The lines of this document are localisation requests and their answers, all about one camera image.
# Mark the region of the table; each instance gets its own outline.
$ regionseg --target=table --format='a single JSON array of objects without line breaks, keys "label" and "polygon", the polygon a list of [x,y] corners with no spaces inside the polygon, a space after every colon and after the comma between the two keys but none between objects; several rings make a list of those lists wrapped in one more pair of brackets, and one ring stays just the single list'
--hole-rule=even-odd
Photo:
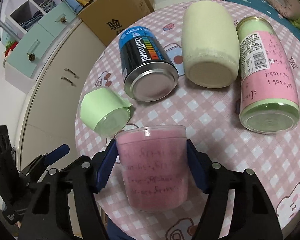
[{"label": "table", "polygon": [[[234,18],[236,25],[249,15],[264,17],[278,34],[289,58],[300,102],[300,42],[284,26],[252,8],[218,1]],[[148,27],[158,38],[170,58],[182,64],[181,32],[185,9],[192,2],[171,5],[144,17],[134,24]],[[124,98],[120,54],[116,37],[92,68],[81,98],[95,86],[106,85]],[[129,99],[136,108],[124,130],[159,124],[186,126],[187,137],[198,151],[227,169],[252,168],[278,214],[283,228],[300,209],[300,122],[287,133],[266,136],[246,130],[236,113],[240,82],[223,89],[195,85],[179,77],[177,88],[162,100],[144,103]],[[105,149],[107,141],[86,127],[79,117],[75,121],[76,147],[81,155],[92,157]],[[188,199],[180,207],[163,213],[139,212],[130,207],[124,189],[120,165],[115,164],[106,185],[96,200],[109,218],[125,233],[136,239],[190,240],[202,215],[207,196],[191,180]],[[220,236],[228,233],[234,192],[230,192]]]}]

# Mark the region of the blue bedsheet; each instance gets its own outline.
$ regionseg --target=blue bedsheet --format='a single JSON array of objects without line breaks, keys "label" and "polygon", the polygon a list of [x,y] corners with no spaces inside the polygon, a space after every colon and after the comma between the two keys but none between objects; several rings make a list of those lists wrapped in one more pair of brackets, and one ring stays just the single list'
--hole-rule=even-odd
[{"label": "blue bedsheet", "polygon": [[288,28],[291,31],[291,33],[300,41],[300,29],[293,26],[291,22],[289,22],[289,20],[281,16],[272,6],[267,4],[265,1],[263,0],[225,0],[225,1],[249,6],[255,10],[258,10],[268,15],[272,19],[276,20],[278,23]]}]

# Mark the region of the green paper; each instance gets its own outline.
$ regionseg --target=green paper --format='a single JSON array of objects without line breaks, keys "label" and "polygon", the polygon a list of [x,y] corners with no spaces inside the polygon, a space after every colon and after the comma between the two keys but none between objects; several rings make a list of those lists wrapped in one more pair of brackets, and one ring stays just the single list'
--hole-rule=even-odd
[{"label": "green paper", "polygon": [[81,103],[80,118],[90,129],[107,114],[119,108],[128,108],[132,104],[109,88],[99,88],[86,94]]}]

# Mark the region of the teal cabinet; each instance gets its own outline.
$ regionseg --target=teal cabinet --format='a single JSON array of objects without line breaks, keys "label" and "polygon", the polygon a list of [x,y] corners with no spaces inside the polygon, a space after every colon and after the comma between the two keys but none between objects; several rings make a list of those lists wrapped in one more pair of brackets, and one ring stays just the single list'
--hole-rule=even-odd
[{"label": "teal cabinet", "polygon": [[[54,39],[46,29],[36,23],[11,52],[7,62],[31,78],[35,67]],[[29,60],[29,54],[35,55],[34,61]]]},{"label": "teal cabinet", "polygon": [[64,2],[61,2],[42,17],[38,23],[56,38],[74,18],[75,14],[72,10]]}]

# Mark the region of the pink plastic container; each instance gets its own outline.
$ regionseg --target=pink plastic container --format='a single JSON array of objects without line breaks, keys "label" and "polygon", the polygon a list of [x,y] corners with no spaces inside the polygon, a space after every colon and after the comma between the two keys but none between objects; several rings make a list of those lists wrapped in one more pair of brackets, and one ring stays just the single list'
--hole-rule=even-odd
[{"label": "pink plastic container", "polygon": [[186,128],[143,127],[119,133],[117,148],[129,203],[146,212],[181,205],[188,196]]}]

